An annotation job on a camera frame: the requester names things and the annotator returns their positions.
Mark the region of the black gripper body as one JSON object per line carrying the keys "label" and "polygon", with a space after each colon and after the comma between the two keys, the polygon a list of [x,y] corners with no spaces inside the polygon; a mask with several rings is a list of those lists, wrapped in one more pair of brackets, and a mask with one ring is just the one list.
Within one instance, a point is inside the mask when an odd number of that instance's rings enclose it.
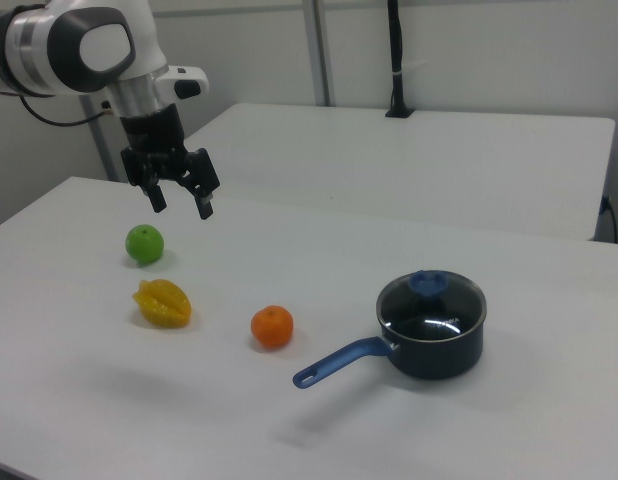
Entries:
{"label": "black gripper body", "polygon": [[121,118],[129,146],[121,151],[128,179],[176,179],[185,171],[188,151],[175,104],[147,116]]}

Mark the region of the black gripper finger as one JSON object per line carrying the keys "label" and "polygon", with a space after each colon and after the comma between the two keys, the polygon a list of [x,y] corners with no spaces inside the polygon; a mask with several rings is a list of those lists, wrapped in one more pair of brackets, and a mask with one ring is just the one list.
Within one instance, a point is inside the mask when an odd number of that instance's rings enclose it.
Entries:
{"label": "black gripper finger", "polygon": [[121,151],[121,158],[128,183],[140,187],[149,199],[155,213],[162,212],[166,207],[164,195],[159,186],[159,178],[151,165],[149,155],[137,152],[132,148]]}
{"label": "black gripper finger", "polygon": [[181,175],[180,185],[193,197],[202,220],[213,214],[213,192],[220,186],[220,181],[206,149],[188,152],[185,157],[185,171]]}

